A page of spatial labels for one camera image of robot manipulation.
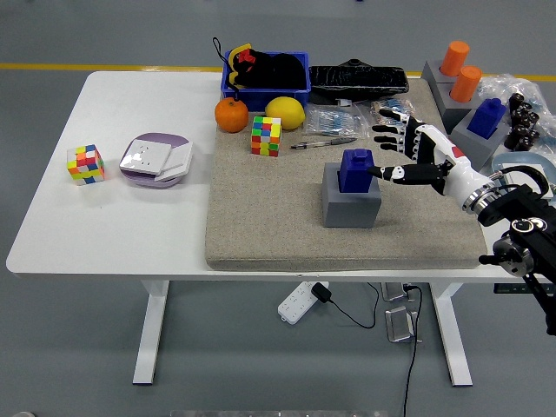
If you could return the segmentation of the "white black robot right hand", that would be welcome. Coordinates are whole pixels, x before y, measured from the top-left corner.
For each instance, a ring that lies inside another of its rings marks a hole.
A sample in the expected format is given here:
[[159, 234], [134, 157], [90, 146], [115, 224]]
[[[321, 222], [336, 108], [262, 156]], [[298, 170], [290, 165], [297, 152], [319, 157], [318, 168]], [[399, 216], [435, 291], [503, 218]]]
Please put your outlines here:
[[483, 193], [493, 189], [493, 182], [474, 170], [470, 160], [435, 126], [391, 109], [379, 113], [399, 124], [374, 125], [374, 140], [382, 149], [399, 152], [412, 163], [373, 166], [367, 170], [370, 175], [401, 185], [430, 185], [439, 194], [454, 198], [467, 212]]

